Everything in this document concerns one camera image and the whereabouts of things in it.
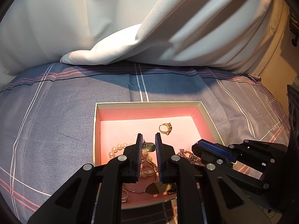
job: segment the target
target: jewelry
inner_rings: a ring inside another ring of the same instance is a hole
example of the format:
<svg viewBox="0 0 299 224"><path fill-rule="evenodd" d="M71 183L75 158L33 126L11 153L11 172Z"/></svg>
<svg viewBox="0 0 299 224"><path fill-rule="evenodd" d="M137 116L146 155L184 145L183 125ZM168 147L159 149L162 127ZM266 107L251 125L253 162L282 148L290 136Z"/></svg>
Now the jewelry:
<svg viewBox="0 0 299 224"><path fill-rule="evenodd" d="M151 161L152 161L152 157L151 157L151 156L148 156L148 157L146 158L146 160L149 161L149 162L151 162Z"/></svg>
<svg viewBox="0 0 299 224"><path fill-rule="evenodd" d="M186 158L192 164L198 165L200 163L200 158L195 156L192 152L186 151L184 149L180 149L180 152L177 155Z"/></svg>
<svg viewBox="0 0 299 224"><path fill-rule="evenodd" d="M118 144L118 145L116 146L116 148L117 148L117 150L121 150L121 149L123 148L123 145L122 145L122 144Z"/></svg>
<svg viewBox="0 0 299 224"><path fill-rule="evenodd" d="M145 160L145 159L142 159L141 160L141 164L143 164L144 162L146 162L147 160ZM154 164L152 161L147 161L149 164L151 164L151 166L152 166L152 168L153 168L153 170L154 170L154 181L153 182L155 182L156 181L156 179L157 179L157 171L158 171L158 166L156 165L156 164ZM128 190L128 191L130 191L130 192L132 192L132 193L136 193L136 194L141 194L141 193L143 193L143 192L145 192L145 190L143 190L143 191L134 191L134 190L131 190L131 189L128 189L126 186L125 186L125 184L123 183L123 186L126 188L126 190Z"/></svg>
<svg viewBox="0 0 299 224"><path fill-rule="evenodd" d="M112 147L111 151L114 152L114 153L117 153L118 149L117 149L117 147Z"/></svg>
<svg viewBox="0 0 299 224"><path fill-rule="evenodd" d="M122 189L122 191L125 191L125 192L126 192L126 194L127 194L127 196L126 196L126 197L123 197L123 198L121 198L121 202L122 202L122 203L124 203L124 202L126 202L126 201L127 201L128 197L129 197L129 194L128 194L128 192L127 192L126 190L124 190L124 189Z"/></svg>
<svg viewBox="0 0 299 224"><path fill-rule="evenodd" d="M109 157L110 157L110 158L115 157L115 153L114 153L114 152L109 152Z"/></svg>
<svg viewBox="0 0 299 224"><path fill-rule="evenodd" d="M163 126L163 125L165 125L165 126L167 127L167 131L162 131L162 130L160 130L160 127ZM159 131L160 131L162 134L165 134L165 135L169 135L170 132L171 132L171 130L172 130L172 126L171 126L170 122L169 122L169 123L161 124L161 125L159 126Z"/></svg>
<svg viewBox="0 0 299 224"><path fill-rule="evenodd" d="M154 170L153 167L151 167L151 166L146 166L146 167L150 167L151 169L148 170L148 171L145 171L145 170L143 170L144 166L142 166L141 169L140 169L140 170L141 170L141 173L146 174L145 176L142 176L142 177L147 177L148 175L151 176L151 175L153 175L154 172L155 172L155 170Z"/></svg>
<svg viewBox="0 0 299 224"><path fill-rule="evenodd" d="M163 184L161 181L156 181L147 186L146 193L148 194L160 194L166 192L167 194L176 193L175 183Z"/></svg>
<svg viewBox="0 0 299 224"><path fill-rule="evenodd" d="M129 145L130 145L129 143L124 143L124 144L118 144L117 146L112 147L111 152L108 153L109 157L114 158L115 153L117 153L118 150L125 149Z"/></svg>
<svg viewBox="0 0 299 224"><path fill-rule="evenodd" d="M143 152L143 153L142 153L142 157L143 157L144 159L146 159L148 156L149 156L149 153L148 153L148 152Z"/></svg>
<svg viewBox="0 0 299 224"><path fill-rule="evenodd" d="M142 148L146 152L154 152L156 150L156 146L152 142L146 142L143 140Z"/></svg>

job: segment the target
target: bed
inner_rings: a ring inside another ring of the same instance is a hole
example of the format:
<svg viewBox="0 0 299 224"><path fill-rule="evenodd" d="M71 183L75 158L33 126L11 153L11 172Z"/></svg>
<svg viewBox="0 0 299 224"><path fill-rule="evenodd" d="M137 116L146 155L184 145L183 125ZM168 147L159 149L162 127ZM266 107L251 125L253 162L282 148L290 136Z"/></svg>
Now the bed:
<svg viewBox="0 0 299 224"><path fill-rule="evenodd" d="M257 76L207 67L120 61L52 63L20 73L0 92L0 192L26 223L83 164L93 162L97 102L202 101L225 145L287 145L289 123ZM260 173L237 163L239 171ZM124 223L175 223L176 202L122 212Z"/></svg>

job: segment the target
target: white curtain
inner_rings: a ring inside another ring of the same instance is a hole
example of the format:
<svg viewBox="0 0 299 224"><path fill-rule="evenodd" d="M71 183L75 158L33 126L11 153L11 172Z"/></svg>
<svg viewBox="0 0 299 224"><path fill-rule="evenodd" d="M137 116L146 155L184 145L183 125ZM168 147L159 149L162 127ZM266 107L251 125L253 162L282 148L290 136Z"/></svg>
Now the white curtain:
<svg viewBox="0 0 299 224"><path fill-rule="evenodd" d="M282 4L283 0L15 0L0 23L0 88L28 68L59 60L93 65L126 59L243 73L267 50Z"/></svg>

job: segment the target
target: silver ring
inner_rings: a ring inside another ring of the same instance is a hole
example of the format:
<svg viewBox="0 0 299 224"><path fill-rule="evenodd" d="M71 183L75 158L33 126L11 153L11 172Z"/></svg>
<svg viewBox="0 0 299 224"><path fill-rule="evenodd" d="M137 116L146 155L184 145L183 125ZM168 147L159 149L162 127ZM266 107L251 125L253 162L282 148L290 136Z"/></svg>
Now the silver ring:
<svg viewBox="0 0 299 224"><path fill-rule="evenodd" d="M155 169L154 169L154 167L152 167L152 166L145 166L145 167L150 167L150 168L152 169L152 173L146 173L146 172L144 172L144 171L143 171L143 166L142 166L141 169L140 169L142 173L145 173L145 174L147 174L147 175L151 175L151 174L154 174L154 173L155 173Z"/></svg>
<svg viewBox="0 0 299 224"><path fill-rule="evenodd" d="M129 197L129 194L128 194L128 192L127 192L126 190L124 190L124 189L123 189L122 191L125 191L125 192L127 193L127 196L121 199L121 202L124 203L124 202L127 201L128 197Z"/></svg>

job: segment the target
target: chain necklace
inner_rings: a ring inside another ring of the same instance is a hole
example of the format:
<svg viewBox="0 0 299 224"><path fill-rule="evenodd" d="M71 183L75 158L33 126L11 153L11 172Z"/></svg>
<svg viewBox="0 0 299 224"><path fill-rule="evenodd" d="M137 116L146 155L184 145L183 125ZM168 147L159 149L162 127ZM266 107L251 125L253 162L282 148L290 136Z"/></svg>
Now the chain necklace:
<svg viewBox="0 0 299 224"><path fill-rule="evenodd" d="M177 153L177 155L186 158L192 164L200 164L200 158L198 156L195 156L192 152L180 149L180 152Z"/></svg>

